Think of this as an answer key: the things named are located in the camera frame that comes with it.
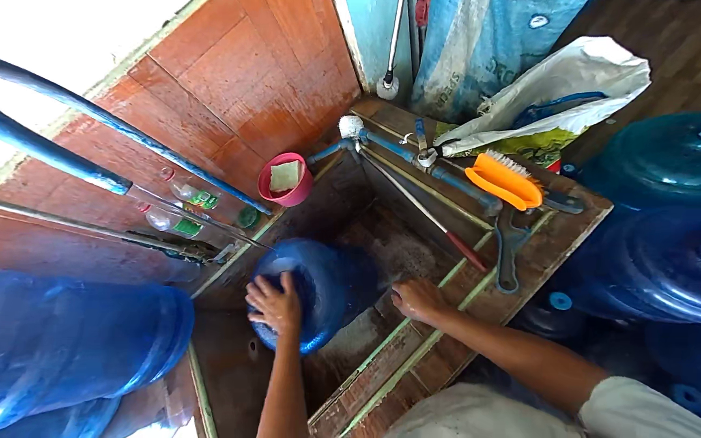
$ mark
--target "blue pipe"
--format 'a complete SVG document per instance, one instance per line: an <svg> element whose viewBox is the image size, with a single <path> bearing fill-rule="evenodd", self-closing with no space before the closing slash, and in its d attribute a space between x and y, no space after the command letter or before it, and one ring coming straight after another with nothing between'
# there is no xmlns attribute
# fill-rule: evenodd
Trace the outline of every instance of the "blue pipe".
<svg viewBox="0 0 701 438"><path fill-rule="evenodd" d="M254 206L258 211L264 214L272 214L272 211L260 204L250 196L242 193L235 187L225 183L219 178L209 174L201 167L186 160L182 155L174 152L170 148L162 145L153 137L143 133L134 126L124 122L121 118L115 117L110 112L102 107L93 104L85 97L77 95L72 91L65 89L63 86L57 85L42 76L36 75L28 70L24 70L16 65L4 62L0 59L0 78L9 82L25 86L45 96L52 97L56 101L69 105L71 108L87 114L99 122L115 129L130 139L140 143L144 147L150 149L156 154L168 159L172 163L179 165L201 179L215 185L219 189L233 195L242 202ZM26 128L25 126L15 122L10 117L0 112L0 139L8 144L30 154L45 164L50 164L53 167L60 169L68 174L82 178L83 180L98 185L102 188L110 190L116 194L125 194L131 182L127 179L109 172L88 160L83 159L77 154L73 154L68 150L64 150L61 146L53 143L50 140L44 139Z"/></svg>
<svg viewBox="0 0 701 438"><path fill-rule="evenodd" d="M128 179L93 164L71 150L64 149L2 112L0 112L0 140L47 165L116 195L125 195L131 189L131 181Z"/></svg>
<svg viewBox="0 0 701 438"><path fill-rule="evenodd" d="M409 164L417 163L417 154L400 144L396 144L394 142L386 140L381 135L372 133L366 129L362 129L359 133L359 136L362 139L372 141L376 144L379 144L380 146L383 146L385 149L394 152L395 154L402 157L404 161L407 161L407 163ZM428 169L428 173L431 174L433 177L449 185L452 185L453 187L456 187L457 189L469 195L472 199L476 200L479 204L483 206L483 208L485 209L485 213L488 216L496 216L501 210L501 200L498 197L479 189L477 186L470 184L462 178L455 176L451 172L448 172L448 169L444 168L443 166L433 164Z"/></svg>
<svg viewBox="0 0 701 438"><path fill-rule="evenodd" d="M353 146L354 146L353 140L342 139L342 140L338 141L336 144L333 144L333 145L327 147L326 149L318 152L317 154L313 154L313 155L307 157L307 159L305 159L305 162L307 164L316 164L317 161L323 160L324 158L328 157L331 154L334 154L336 151L338 151L340 149L348 149L349 150Z"/></svg>
<svg viewBox="0 0 701 438"><path fill-rule="evenodd" d="M483 208L485 208L485 213L487 216L496 216L499 214L499 211L501 210L501 200L498 197L479 189L477 186L468 183L462 178L455 176L442 166L432 166L431 175L441 181L444 181L448 185L456 187L469 195L472 199L476 200L483 206Z"/></svg>
<svg viewBox="0 0 701 438"><path fill-rule="evenodd" d="M376 143L376 144L379 144L380 146L383 146L385 149L388 149L391 152L394 152L395 154L404 158L404 161L407 161L409 164L414 164L416 162L415 161L416 154L413 151L405 148L404 146L402 146L400 144L390 142L390 141L386 140L385 138L383 138L382 136L375 134L375 133L371 133L371 132L367 131L366 129L362 129L361 132L359 132L359 136L363 140L369 140L373 143Z"/></svg>

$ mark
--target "green label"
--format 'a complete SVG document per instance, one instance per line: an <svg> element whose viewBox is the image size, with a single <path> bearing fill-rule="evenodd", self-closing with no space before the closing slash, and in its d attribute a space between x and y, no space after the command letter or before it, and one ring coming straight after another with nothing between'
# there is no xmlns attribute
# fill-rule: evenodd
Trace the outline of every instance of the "green label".
<svg viewBox="0 0 701 438"><path fill-rule="evenodd" d="M218 196L214 196L206 190L200 191L196 196L186 201L205 210L212 210L218 204Z"/></svg>
<svg viewBox="0 0 701 438"><path fill-rule="evenodd" d="M172 227L172 229L176 232L181 232L191 237L194 237L195 235L200 234L200 230L202 230L202 225L199 225L195 222L191 222L188 219L180 219L180 222L175 224Z"/></svg>

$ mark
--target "blue cap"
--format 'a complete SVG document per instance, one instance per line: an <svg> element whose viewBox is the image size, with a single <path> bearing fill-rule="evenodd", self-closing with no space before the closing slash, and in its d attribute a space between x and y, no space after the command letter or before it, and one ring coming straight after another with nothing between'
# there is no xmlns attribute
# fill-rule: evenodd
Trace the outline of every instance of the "blue cap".
<svg viewBox="0 0 701 438"><path fill-rule="evenodd" d="M548 301L557 310L570 310L572 307L572 298L564 292L552 292L548 296Z"/></svg>
<svg viewBox="0 0 701 438"><path fill-rule="evenodd" d="M670 387L672 400L691 412L701 412L701 392L694 386L675 383Z"/></svg>

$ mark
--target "person's left hand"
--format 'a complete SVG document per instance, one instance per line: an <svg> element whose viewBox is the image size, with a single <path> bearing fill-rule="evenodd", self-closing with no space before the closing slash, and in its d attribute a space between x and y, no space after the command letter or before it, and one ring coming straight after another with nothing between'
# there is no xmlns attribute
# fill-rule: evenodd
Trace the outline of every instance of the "person's left hand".
<svg viewBox="0 0 701 438"><path fill-rule="evenodd" d="M280 274L280 285L284 293L280 293L261 275L248 283L248 294L245 301L258 312L249 313L248 319L256 323L264 323L272 327L278 336L299 336L301 329L301 307L299 297L294 288L294 278L290 272Z"/></svg>

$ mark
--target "brush bristles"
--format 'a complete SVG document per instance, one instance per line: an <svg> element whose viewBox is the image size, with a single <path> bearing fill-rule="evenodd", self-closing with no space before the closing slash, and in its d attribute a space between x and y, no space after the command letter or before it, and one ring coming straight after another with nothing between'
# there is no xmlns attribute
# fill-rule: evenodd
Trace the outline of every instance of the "brush bristles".
<svg viewBox="0 0 701 438"><path fill-rule="evenodd" d="M364 121L357 115L344 115L340 117L337 126L340 128L341 137L352 139L358 137L358 134L364 128Z"/></svg>
<svg viewBox="0 0 701 438"><path fill-rule="evenodd" d="M526 167L522 166L521 164L516 163L513 161L511 158L508 158L505 156L505 154L502 154L501 152L497 152L496 150L486 150L484 154L490 156L491 158L494 158L499 164L504 165L511 171L523 176L524 178L529 178L532 176L531 173L527 170Z"/></svg>

